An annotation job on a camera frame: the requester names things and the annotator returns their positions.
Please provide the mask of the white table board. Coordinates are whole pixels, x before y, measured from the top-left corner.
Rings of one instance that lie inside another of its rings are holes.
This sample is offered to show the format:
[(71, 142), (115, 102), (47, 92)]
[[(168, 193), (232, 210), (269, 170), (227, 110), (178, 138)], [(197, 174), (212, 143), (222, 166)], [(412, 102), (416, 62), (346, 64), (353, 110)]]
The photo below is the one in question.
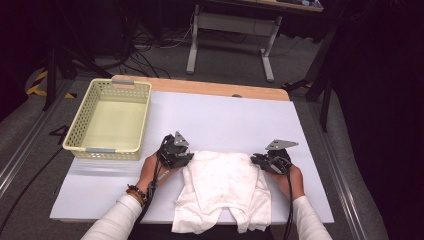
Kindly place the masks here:
[(306, 194), (325, 223), (333, 214), (299, 117), (289, 101), (258, 100), (155, 91), (141, 145), (140, 159), (95, 160), (75, 157), (50, 216), (61, 221), (100, 218), (137, 181), (144, 159), (162, 139), (180, 132), (191, 150), (262, 153), (274, 139), (297, 142), (288, 153), (304, 174)]

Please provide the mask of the black metal stand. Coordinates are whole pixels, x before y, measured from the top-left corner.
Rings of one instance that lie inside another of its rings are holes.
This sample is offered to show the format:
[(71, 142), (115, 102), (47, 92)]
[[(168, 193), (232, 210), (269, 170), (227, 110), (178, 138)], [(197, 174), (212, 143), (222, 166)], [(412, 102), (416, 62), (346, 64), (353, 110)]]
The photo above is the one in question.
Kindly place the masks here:
[(60, 71), (66, 79), (74, 79), (77, 76), (73, 60), (79, 61), (83, 66), (94, 71), (100, 77), (107, 79), (112, 77), (112, 74), (75, 50), (59, 44), (52, 45), (47, 52), (47, 97), (43, 107), (44, 111), (47, 111), (56, 100), (57, 71)]
[(334, 35), (338, 26), (333, 23), (324, 37), (305, 77), (292, 84), (284, 84), (282, 89), (287, 93), (305, 87), (311, 84), (310, 89), (305, 95), (308, 102), (316, 102), (320, 96), (323, 96), (319, 115), (319, 123), (324, 132), (327, 131), (327, 117), (331, 99), (332, 83), (330, 80), (329, 49), (331, 48)]

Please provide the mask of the wooden table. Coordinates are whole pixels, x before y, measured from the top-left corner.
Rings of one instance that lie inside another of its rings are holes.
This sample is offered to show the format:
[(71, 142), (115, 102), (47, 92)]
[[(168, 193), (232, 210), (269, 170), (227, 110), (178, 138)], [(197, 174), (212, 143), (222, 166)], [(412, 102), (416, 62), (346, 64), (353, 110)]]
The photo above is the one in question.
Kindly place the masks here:
[(112, 79), (129, 80), (134, 82), (148, 82), (152, 85), (152, 89), (155, 91), (216, 95), (227, 97), (241, 96), (242, 98), (263, 100), (290, 100), (288, 93), (283, 89), (128, 75), (114, 75)]

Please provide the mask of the aluminium floor rail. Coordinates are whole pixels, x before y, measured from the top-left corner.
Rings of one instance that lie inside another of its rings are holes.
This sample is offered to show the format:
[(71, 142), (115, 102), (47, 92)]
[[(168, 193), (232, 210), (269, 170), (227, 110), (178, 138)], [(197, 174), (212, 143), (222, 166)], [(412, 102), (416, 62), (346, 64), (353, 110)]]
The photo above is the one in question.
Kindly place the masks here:
[(34, 120), (33, 125), (27, 131), (25, 137), (18, 145), (14, 154), (10, 157), (2, 171), (0, 171), (0, 199), (5, 194), (9, 185), (12, 183), (17, 172), (31, 152), (34, 144), (38, 139), (38, 134), (44, 128), (46, 122), (51, 118), (51, 115), (57, 109), (59, 103), (62, 101), (70, 87), (73, 85), (72, 81), (64, 81), (59, 85), (57, 90), (57, 98), (51, 103), (47, 110), (42, 110), (37, 118)]
[(353, 199), (353, 195), (348, 186), (346, 178), (339, 167), (336, 152), (332, 146), (328, 134), (322, 130), (320, 124), (319, 108), (316, 106), (315, 103), (308, 103), (308, 109), (312, 115), (314, 125), (318, 128), (318, 136), (322, 141), (327, 156), (329, 171), (335, 184), (338, 198), (340, 200), (347, 223), (352, 233), (353, 240), (368, 240), (368, 237), (361, 224), (358, 209)]

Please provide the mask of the person's right hand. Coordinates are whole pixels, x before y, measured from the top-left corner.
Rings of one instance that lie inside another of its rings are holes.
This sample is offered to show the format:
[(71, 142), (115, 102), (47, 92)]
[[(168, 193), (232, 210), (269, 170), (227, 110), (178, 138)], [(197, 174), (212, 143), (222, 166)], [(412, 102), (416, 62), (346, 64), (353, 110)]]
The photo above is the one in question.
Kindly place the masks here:
[(277, 183), (280, 191), (288, 200), (296, 200), (305, 195), (303, 175), (297, 166), (292, 165), (288, 175), (268, 173), (268, 176)]

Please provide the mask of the person's left hand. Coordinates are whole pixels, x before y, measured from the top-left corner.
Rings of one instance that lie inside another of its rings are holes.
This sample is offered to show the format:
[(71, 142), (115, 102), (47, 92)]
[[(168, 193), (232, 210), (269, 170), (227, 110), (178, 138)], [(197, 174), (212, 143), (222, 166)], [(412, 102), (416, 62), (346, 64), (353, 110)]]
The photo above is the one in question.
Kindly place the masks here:
[(159, 175), (161, 176), (161, 179), (156, 182), (157, 186), (163, 185), (174, 173), (177, 172), (177, 169), (163, 167), (161, 163), (157, 161), (156, 153), (147, 157), (141, 169), (139, 180), (136, 183), (137, 188), (144, 193), (147, 193), (148, 185), (155, 176), (155, 167), (160, 168)]

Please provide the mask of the person's dark clothing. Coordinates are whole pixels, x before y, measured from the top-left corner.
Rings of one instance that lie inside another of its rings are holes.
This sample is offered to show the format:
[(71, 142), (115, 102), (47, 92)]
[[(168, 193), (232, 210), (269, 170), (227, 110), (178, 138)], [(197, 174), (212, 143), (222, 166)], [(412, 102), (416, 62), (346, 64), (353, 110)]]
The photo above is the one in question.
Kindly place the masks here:
[(171, 225), (139, 224), (128, 240), (274, 240), (269, 228), (239, 233), (236, 226), (216, 225), (201, 233), (173, 233)]

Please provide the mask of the yellow black hazard tape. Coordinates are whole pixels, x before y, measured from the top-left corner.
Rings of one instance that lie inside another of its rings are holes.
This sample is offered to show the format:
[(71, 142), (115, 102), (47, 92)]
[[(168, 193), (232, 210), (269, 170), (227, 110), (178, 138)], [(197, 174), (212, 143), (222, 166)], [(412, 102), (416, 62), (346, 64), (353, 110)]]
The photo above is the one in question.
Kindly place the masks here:
[(28, 88), (28, 90), (26, 91), (26, 94), (27, 95), (38, 95), (38, 96), (46, 97), (48, 95), (47, 91), (46, 90), (40, 90), (39, 86), (41, 85), (42, 81), (47, 78), (47, 76), (48, 76), (48, 71), (42, 70), (37, 75), (37, 77), (35, 78), (35, 80), (31, 84), (31, 86)]

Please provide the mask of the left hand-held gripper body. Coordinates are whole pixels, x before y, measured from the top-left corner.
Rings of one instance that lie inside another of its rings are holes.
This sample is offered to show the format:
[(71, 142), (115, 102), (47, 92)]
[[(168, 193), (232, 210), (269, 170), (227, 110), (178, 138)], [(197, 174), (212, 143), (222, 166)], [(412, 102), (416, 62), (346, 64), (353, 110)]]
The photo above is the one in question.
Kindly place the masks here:
[(169, 134), (164, 137), (159, 150), (157, 151), (159, 161), (170, 169), (184, 167), (184, 157), (188, 151), (189, 143), (178, 131), (174, 135)]

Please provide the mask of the pale yellow plastic basket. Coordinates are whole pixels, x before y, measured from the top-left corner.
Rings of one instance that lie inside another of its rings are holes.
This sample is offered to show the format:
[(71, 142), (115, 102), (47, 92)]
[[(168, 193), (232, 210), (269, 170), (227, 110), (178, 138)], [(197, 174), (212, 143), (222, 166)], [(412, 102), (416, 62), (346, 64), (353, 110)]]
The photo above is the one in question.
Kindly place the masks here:
[(152, 85), (94, 79), (62, 143), (80, 159), (139, 160)]

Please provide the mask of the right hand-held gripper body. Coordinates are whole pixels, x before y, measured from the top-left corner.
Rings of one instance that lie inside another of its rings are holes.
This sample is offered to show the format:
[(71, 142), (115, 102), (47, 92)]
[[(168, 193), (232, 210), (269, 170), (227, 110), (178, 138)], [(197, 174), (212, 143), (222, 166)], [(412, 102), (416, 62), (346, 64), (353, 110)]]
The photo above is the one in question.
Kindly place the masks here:
[(273, 140), (267, 147), (263, 169), (266, 172), (285, 175), (292, 166), (287, 148), (297, 146), (297, 142), (286, 140)]

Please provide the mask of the grey-legged desk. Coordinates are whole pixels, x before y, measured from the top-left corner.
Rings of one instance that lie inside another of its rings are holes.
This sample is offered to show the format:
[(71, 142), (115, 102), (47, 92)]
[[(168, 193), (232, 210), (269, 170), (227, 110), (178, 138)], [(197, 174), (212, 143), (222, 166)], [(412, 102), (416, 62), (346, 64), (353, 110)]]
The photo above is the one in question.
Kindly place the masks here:
[[(255, 6), (268, 6), (272, 10), (300, 10), (308, 13), (322, 12), (323, 7), (319, 0), (240, 0), (241, 2), (251, 2)], [(193, 74), (195, 70), (197, 50), (198, 50), (198, 30), (216, 30), (225, 32), (242, 33), (255, 36), (265, 36), (268, 38), (268, 45), (259, 50), (260, 57), (268, 82), (274, 81), (274, 75), (269, 60), (269, 54), (277, 37), (277, 32), (282, 24), (282, 17), (277, 16), (271, 20), (258, 17), (239, 17), (218, 13), (208, 13), (196, 5), (193, 13), (191, 25), (192, 43), (189, 52), (186, 72)]]

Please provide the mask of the white baby romper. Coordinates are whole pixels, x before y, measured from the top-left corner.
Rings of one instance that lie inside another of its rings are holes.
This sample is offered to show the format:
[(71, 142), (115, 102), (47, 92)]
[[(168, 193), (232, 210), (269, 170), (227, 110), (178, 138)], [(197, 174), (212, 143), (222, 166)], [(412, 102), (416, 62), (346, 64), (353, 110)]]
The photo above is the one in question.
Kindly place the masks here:
[(174, 233), (201, 234), (215, 226), (225, 210), (240, 233), (263, 231), (271, 224), (271, 193), (263, 171), (249, 155), (197, 151), (182, 173)]

